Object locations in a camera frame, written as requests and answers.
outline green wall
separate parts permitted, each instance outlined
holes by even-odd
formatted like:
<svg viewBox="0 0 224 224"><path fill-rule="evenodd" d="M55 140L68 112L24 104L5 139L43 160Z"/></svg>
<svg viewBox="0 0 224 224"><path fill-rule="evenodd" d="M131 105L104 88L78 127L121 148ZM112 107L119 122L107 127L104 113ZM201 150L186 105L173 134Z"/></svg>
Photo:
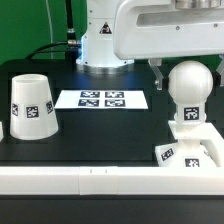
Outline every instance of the green wall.
<svg viewBox="0 0 224 224"><path fill-rule="evenodd" d="M50 29L45 0L0 0L0 64L22 59L38 47L50 43ZM77 36L86 30L86 1L73 0ZM66 40L64 0L49 0L54 42ZM50 55L36 56L49 58Z"/></svg>

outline black table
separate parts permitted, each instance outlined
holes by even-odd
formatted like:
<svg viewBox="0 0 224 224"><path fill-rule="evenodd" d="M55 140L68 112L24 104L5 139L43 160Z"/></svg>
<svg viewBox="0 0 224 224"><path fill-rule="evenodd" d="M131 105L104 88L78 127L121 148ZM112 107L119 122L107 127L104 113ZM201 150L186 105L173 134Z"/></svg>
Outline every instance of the black table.
<svg viewBox="0 0 224 224"><path fill-rule="evenodd" d="M172 65L162 67L168 74ZM10 136L11 79L48 77L54 103L61 90L143 90L147 110L56 110L59 131L38 141ZM168 128L175 104L157 91L145 63L132 72L79 72L64 60L14 60L0 67L1 166L157 166L156 145L173 143ZM224 136L224 89L206 104L207 121ZM0 223L222 223L223 196L0 196Z"/></svg>

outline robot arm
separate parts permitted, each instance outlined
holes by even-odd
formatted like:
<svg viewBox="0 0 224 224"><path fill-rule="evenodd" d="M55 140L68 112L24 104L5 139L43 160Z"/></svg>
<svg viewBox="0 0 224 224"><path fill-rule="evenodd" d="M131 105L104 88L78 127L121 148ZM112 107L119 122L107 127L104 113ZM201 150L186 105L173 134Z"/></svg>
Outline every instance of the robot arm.
<svg viewBox="0 0 224 224"><path fill-rule="evenodd" d="M114 52L121 59L222 54L223 36L224 1L122 0Z"/></svg>

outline white block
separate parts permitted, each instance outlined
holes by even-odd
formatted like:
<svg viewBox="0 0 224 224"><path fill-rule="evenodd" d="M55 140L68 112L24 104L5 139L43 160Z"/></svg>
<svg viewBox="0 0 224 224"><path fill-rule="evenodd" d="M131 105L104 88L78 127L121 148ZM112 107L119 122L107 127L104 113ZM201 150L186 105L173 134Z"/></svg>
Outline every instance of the white block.
<svg viewBox="0 0 224 224"><path fill-rule="evenodd" d="M79 194L79 168L1 167L1 195Z"/></svg>
<svg viewBox="0 0 224 224"><path fill-rule="evenodd" d="M223 168L119 168L119 195L224 195Z"/></svg>
<svg viewBox="0 0 224 224"><path fill-rule="evenodd" d="M81 167L80 195L117 194L117 167Z"/></svg>

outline white paper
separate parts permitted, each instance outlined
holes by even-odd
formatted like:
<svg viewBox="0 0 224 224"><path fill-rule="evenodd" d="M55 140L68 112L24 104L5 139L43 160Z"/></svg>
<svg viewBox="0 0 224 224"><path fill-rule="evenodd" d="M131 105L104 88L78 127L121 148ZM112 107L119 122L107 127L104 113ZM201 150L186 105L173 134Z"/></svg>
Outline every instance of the white paper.
<svg viewBox="0 0 224 224"><path fill-rule="evenodd" d="M148 109L143 91L62 90L55 109Z"/></svg>

